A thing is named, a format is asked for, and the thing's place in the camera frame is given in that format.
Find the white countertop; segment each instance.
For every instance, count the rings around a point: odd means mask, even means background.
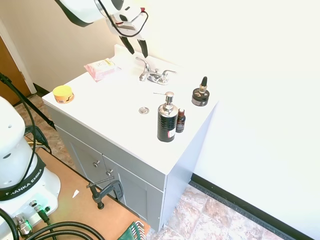
[[[122,70],[100,82],[95,82],[89,73],[66,83],[72,88],[74,99],[68,104],[56,102],[52,92],[43,101],[57,111],[76,120],[119,148],[130,153],[163,174],[171,169],[186,150],[200,127],[218,102],[210,91],[206,106],[192,104],[192,91],[201,83],[203,73],[191,73],[190,69],[148,57],[152,69],[177,71],[169,73],[169,84],[159,85],[148,80],[139,81],[144,63],[135,59],[140,53],[131,55],[120,45],[115,45],[112,60]],[[185,109],[185,128],[176,133],[172,142],[161,142],[157,138],[158,107],[165,96],[156,93],[174,92],[173,104]],[[140,114],[140,107],[148,107],[148,114]]]

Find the table surface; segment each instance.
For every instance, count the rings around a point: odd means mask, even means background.
[[[144,63],[136,60],[136,56],[141,57],[141,54],[131,55],[126,48],[116,45],[112,60],[122,69],[120,72],[99,82],[95,82],[89,73],[71,80],[66,85],[72,88],[74,99],[68,104],[57,103],[52,92],[42,99],[50,107],[168,175],[212,112],[218,97],[210,88],[213,80],[209,79],[208,104],[193,105],[192,92],[199,87],[204,74],[151,56],[147,61],[152,69],[175,70],[178,74],[170,74],[168,85],[149,80],[140,82]],[[170,143],[157,138],[158,107],[165,103],[165,96],[154,94],[167,91],[174,92],[173,104],[185,109],[186,114],[184,131],[177,133]],[[148,107],[149,113],[140,114],[140,107]]]
[[[92,200],[91,191],[86,188],[87,180],[45,150],[38,148],[37,153],[45,162],[47,169],[55,173],[61,182],[58,208],[49,215],[52,224],[65,221],[80,222],[96,229],[105,240],[117,240],[132,222],[141,221],[144,223],[145,234],[148,233],[149,225],[111,197],[103,198],[104,208],[99,210]],[[79,193],[73,198],[76,190]],[[34,229],[38,230],[44,226],[45,223],[41,221]],[[77,237],[63,235],[57,237],[58,240],[75,238]]]

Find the faucet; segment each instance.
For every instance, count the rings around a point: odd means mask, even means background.
[[[167,85],[168,82],[168,73],[174,73],[176,74],[176,71],[172,71],[172,70],[164,70],[162,74],[158,73],[159,69],[155,69],[154,71],[152,71],[150,64],[140,58],[140,57],[136,57],[135,59],[144,62],[144,70],[143,73],[140,75],[139,80],[141,82],[144,82],[146,79],[148,79],[149,81],[156,83],[156,84],[160,84],[160,85]]]

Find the door frame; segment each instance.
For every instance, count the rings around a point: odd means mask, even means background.
[[[0,18],[0,37],[2,38],[4,45],[8,49],[13,61],[15,62],[15,65],[17,66],[18,70],[23,74],[24,81],[29,88],[31,94],[35,94],[37,92],[34,83],[27,71],[27,68],[22,61],[18,50],[16,49],[16,46],[14,45],[14,42],[12,41],[4,23],[2,22]]]

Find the tile floor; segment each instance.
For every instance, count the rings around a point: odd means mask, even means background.
[[[42,99],[35,95],[31,102],[50,117]],[[22,104],[15,107],[30,125],[29,115]],[[59,134],[31,110],[35,124],[42,130],[52,149],[52,154],[72,168],[75,165]],[[171,218],[156,233],[150,230],[148,240],[281,240],[272,232],[242,216],[226,205],[188,186]]]

